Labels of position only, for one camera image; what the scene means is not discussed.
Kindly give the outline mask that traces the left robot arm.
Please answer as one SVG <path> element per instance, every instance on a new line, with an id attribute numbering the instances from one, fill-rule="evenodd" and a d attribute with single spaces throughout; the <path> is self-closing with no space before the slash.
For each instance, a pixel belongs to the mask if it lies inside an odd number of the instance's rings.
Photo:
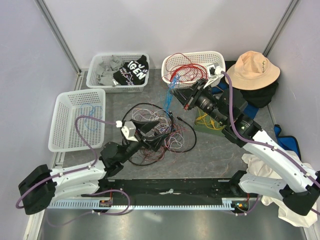
<path id="1" fill-rule="evenodd" d="M 171 134 L 169 130 L 148 136 L 160 122 L 121 121 L 113 123 L 120 129 L 128 144 L 108 142 L 94 160 L 66 168 L 48 168 L 46 164 L 36 167 L 19 185 L 20 198 L 15 207 L 26 215 L 45 210 L 58 200 L 80 195 L 104 197 L 110 191 L 108 178 L 117 175 L 140 149 L 157 152 Z"/>

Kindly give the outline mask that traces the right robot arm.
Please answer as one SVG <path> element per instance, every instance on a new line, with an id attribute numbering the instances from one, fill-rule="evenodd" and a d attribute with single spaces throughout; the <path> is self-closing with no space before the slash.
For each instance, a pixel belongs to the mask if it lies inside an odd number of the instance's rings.
<path id="1" fill-rule="evenodd" d="M 266 163 L 280 178 L 256 176 L 239 170 L 229 181 L 235 197 L 244 193 L 268 196 L 282 201 L 294 213 L 306 216 L 320 196 L 320 173 L 294 159 L 252 118 L 243 113 L 247 101 L 234 88 L 214 96 L 205 87 L 205 79 L 195 84 L 173 88 L 170 93 L 185 110 L 199 108 L 224 125 L 222 134 L 233 144 Z"/>

